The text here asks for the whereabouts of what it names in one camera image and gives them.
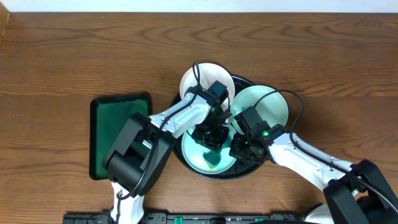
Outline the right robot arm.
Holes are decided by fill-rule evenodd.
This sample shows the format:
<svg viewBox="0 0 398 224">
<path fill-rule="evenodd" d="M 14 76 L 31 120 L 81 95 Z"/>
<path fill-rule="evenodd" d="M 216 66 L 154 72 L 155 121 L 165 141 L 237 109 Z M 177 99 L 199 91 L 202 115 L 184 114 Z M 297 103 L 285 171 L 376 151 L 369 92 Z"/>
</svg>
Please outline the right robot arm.
<svg viewBox="0 0 398 224">
<path fill-rule="evenodd" d="M 271 161 L 323 192 L 326 204 L 308 213 L 306 223 L 397 223 L 397 196 L 373 162 L 332 157 L 281 124 L 269 126 L 252 106 L 234 118 L 241 132 L 234 135 L 231 156 Z"/>
</svg>

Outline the pale green plate front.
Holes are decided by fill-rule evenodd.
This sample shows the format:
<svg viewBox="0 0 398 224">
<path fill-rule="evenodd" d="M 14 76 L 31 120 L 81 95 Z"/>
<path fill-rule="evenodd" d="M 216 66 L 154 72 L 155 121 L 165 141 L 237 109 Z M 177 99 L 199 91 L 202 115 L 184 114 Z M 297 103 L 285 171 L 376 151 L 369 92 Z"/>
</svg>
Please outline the pale green plate front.
<svg viewBox="0 0 398 224">
<path fill-rule="evenodd" d="M 203 159 L 203 153 L 209 152 L 211 149 L 208 149 L 205 146 L 201 146 L 197 144 L 193 138 L 191 137 L 191 133 L 193 132 L 193 128 L 189 129 L 187 132 L 183 134 L 182 139 L 182 153 L 184 159 L 188 162 L 188 164 L 194 168 L 195 170 L 205 173 L 205 174 L 219 174 L 223 171 L 226 171 L 230 168 L 235 162 L 236 158 L 229 155 L 231 141 L 236 134 L 236 130 L 232 124 L 228 125 L 229 134 L 226 142 L 222 145 L 221 151 L 221 161 L 214 168 L 210 169 Z"/>
</svg>

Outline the green scouring sponge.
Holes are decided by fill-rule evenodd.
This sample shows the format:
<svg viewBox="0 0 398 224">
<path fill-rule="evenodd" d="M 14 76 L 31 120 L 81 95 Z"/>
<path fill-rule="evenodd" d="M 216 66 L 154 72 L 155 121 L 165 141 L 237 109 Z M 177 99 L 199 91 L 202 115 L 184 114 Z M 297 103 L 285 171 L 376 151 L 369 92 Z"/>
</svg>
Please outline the green scouring sponge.
<svg viewBox="0 0 398 224">
<path fill-rule="evenodd" d="M 204 152 L 203 159 L 210 169 L 214 169 L 221 161 L 221 151 L 210 150 L 209 152 Z"/>
</svg>

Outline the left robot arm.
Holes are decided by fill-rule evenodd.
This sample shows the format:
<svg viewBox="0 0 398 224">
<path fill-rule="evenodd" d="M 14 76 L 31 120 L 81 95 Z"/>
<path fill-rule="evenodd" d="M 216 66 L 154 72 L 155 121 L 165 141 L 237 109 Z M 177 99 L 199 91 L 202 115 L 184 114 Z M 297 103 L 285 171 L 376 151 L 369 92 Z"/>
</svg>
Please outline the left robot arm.
<svg viewBox="0 0 398 224">
<path fill-rule="evenodd" d="M 215 82 L 205 89 L 191 86 L 181 101 L 155 115 L 137 112 L 129 117 L 102 166 L 114 189 L 114 223 L 138 223 L 144 215 L 144 196 L 159 179 L 177 139 L 185 133 L 194 142 L 219 152 L 229 130 L 231 113 L 221 105 L 228 99 L 227 87 Z"/>
</svg>

